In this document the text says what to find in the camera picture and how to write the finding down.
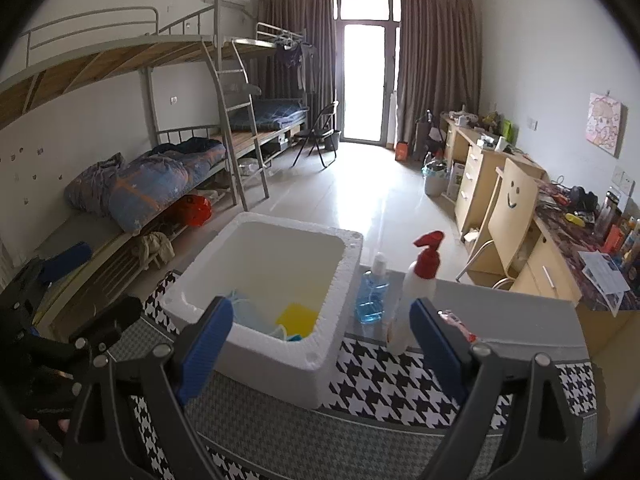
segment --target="black folding chair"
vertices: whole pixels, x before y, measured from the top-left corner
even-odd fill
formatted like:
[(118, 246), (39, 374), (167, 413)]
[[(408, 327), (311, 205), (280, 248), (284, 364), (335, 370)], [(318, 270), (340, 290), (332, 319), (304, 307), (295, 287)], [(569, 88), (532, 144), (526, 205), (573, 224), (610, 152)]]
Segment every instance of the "black folding chair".
[[(302, 146), (300, 146), (300, 151), (298, 152), (298, 156), (296, 157), (296, 160), (293, 161), (292, 168), (296, 165), (296, 162), (300, 158), (300, 154), (302, 153), (302, 150), (305, 149), (306, 143), (309, 139), (313, 141), (314, 146), (318, 150), (318, 155), (320, 155), (320, 162), (322, 162), (322, 166), (324, 168), (328, 168), (330, 165), (332, 165), (335, 162), (335, 159), (338, 158), (338, 154), (336, 152), (335, 144), (334, 144), (333, 124), (334, 124), (334, 118), (335, 118), (335, 111), (337, 110), (337, 108), (338, 108), (338, 101), (334, 101), (330, 105), (325, 106), (322, 110), (320, 110), (320, 113), (318, 114), (318, 117), (314, 121), (313, 126), (311, 127), (310, 130), (302, 130), (301, 132), (295, 135), (297, 139), (304, 139), (304, 141), (302, 142)], [(329, 164), (324, 163), (324, 159), (322, 158), (322, 152), (320, 151), (320, 143), (319, 143), (319, 141), (324, 142), (324, 140), (327, 137), (331, 141), (331, 146), (334, 149), (334, 160), (329, 162)], [(311, 150), (309, 150), (309, 155), (311, 155), (313, 151), (314, 151), (314, 147), (312, 146)]]

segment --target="water bottle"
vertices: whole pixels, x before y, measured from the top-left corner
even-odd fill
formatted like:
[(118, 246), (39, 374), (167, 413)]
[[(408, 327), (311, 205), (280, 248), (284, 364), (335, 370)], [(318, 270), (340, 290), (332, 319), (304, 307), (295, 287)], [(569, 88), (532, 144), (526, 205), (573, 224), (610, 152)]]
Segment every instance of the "water bottle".
[(374, 323), (382, 318), (385, 294), (389, 288), (386, 276), (386, 258), (376, 254), (371, 270), (362, 275), (358, 299), (356, 300), (356, 318), (361, 323)]

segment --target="brown curtain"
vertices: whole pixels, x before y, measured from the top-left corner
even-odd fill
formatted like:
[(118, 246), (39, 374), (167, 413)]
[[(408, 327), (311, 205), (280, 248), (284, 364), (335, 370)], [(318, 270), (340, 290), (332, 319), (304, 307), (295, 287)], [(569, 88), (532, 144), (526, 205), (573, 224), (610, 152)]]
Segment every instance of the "brown curtain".
[[(258, 0), (258, 20), (293, 32), (306, 30), (306, 40), (318, 49), (318, 91), (308, 96), (309, 120), (314, 120), (335, 95), (334, 0)], [(297, 73), (296, 68), (286, 68), (273, 56), (260, 60), (257, 81), (263, 97), (300, 97)]]
[(400, 0), (398, 139), (427, 110), (478, 112), (480, 44), (472, 0)]

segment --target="tiled floor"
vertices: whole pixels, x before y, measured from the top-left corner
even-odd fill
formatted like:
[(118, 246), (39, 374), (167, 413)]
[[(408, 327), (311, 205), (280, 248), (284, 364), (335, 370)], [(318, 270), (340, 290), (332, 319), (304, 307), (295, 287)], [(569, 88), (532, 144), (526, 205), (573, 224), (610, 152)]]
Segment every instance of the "tiled floor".
[[(417, 168), (397, 163), (393, 152), (377, 146), (341, 143), (336, 163), (327, 170), (316, 152), (310, 157), (306, 152), (295, 168), (290, 167), (294, 150), (274, 160), (268, 200), (264, 199), (260, 179), (250, 181), (247, 200), (251, 211), (359, 231), (364, 234), (363, 264), (370, 265), (380, 251), (391, 269), (401, 271), (418, 255), (413, 241), (441, 230), (445, 240), (440, 247), (438, 277), (455, 278), (468, 256), (459, 240), (453, 204), (445, 198), (427, 197)], [(325, 160), (332, 158), (333, 154), (325, 156)], [(219, 213), (211, 221), (175, 241), (176, 258), (170, 268), (186, 269), (217, 232), (242, 211), (241, 206), (229, 206), (230, 199), (216, 204)], [(164, 271), (144, 272), (130, 292), (146, 298), (162, 274)], [(470, 283), (466, 276), (463, 281)]]

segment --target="screw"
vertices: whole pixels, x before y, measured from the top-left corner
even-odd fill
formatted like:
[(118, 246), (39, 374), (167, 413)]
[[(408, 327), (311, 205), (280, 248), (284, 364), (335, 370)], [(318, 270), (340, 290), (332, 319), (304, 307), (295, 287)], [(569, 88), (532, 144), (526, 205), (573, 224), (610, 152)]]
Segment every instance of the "screw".
[(171, 353), (172, 348), (169, 345), (161, 344), (153, 349), (153, 355), (156, 357), (167, 357)]
[(491, 355), (491, 349), (487, 345), (483, 345), (483, 344), (473, 345), (472, 351), (478, 357), (487, 357)]
[(551, 364), (551, 357), (546, 354), (538, 354), (536, 355), (536, 362), (540, 366), (549, 366)]
[(100, 354), (94, 359), (94, 366), (96, 368), (104, 368), (108, 362), (109, 360), (107, 359), (107, 356), (104, 354)]

